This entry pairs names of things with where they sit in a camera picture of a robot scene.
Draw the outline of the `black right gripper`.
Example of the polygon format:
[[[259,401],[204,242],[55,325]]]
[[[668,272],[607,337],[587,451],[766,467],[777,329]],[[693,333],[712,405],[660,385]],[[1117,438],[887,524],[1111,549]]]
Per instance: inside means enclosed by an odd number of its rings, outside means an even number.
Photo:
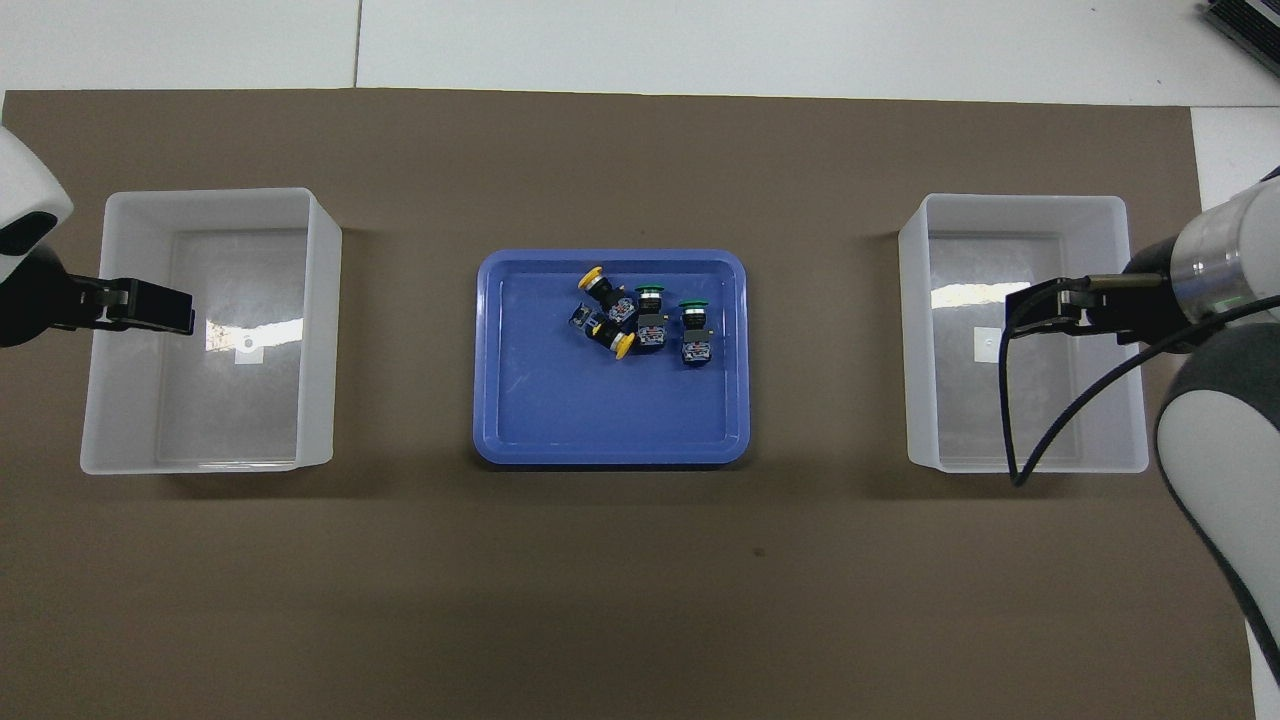
[[[1153,345],[1190,327],[1172,288],[1175,242],[1165,240],[1140,250],[1115,275],[1089,275],[1088,284],[1033,284],[1010,293],[1006,336],[1018,340],[1033,334],[1084,336],[1091,325],[1078,309],[1057,310],[1062,293],[1092,292],[1100,296],[1087,310],[1093,327],[1116,336],[1120,345]]]

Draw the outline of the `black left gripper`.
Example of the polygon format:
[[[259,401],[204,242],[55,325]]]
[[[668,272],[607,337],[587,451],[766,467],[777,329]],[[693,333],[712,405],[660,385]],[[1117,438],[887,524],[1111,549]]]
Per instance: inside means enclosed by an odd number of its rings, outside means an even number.
[[[192,336],[192,305],[189,293],[147,281],[70,274],[52,249],[38,245],[3,282],[1,346],[23,345],[47,329],[93,329],[99,323],[102,331]]]

